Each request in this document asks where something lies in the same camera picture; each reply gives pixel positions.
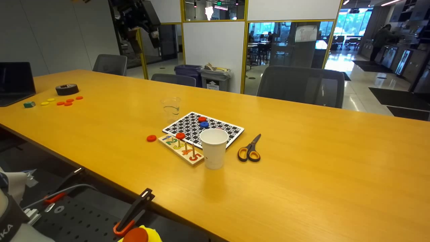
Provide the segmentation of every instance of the tape roll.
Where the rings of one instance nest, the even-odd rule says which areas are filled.
[[[79,92],[78,85],[76,84],[65,84],[55,87],[57,94],[60,96],[72,95]]]

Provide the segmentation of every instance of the wooden number board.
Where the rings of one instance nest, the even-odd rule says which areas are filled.
[[[185,150],[185,142],[181,141],[181,144],[178,145],[178,139],[170,134],[162,136],[158,140],[192,166],[199,164],[204,159],[197,149],[194,149],[195,156],[193,156],[192,145],[187,144],[187,150]]]

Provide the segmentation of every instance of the laptop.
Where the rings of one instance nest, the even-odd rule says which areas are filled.
[[[0,107],[36,94],[29,62],[0,62]]]

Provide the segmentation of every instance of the checkerboard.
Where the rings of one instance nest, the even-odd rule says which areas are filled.
[[[214,119],[196,112],[190,112],[184,117],[178,119],[175,123],[167,126],[163,129],[164,133],[171,134],[175,136],[177,133],[184,133],[187,143],[194,144],[196,147],[202,149],[202,141],[200,140],[200,133],[205,130],[199,126],[199,121],[197,120],[200,116],[206,117],[206,121],[209,123],[208,128],[219,128],[223,129],[228,134],[227,147],[233,143],[233,141],[245,130],[242,127],[229,124],[218,119]]]

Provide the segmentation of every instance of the scissors blade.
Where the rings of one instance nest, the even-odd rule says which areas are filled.
[[[257,137],[255,137],[255,139],[251,142],[251,144],[255,144],[261,137],[261,134],[257,135]]]

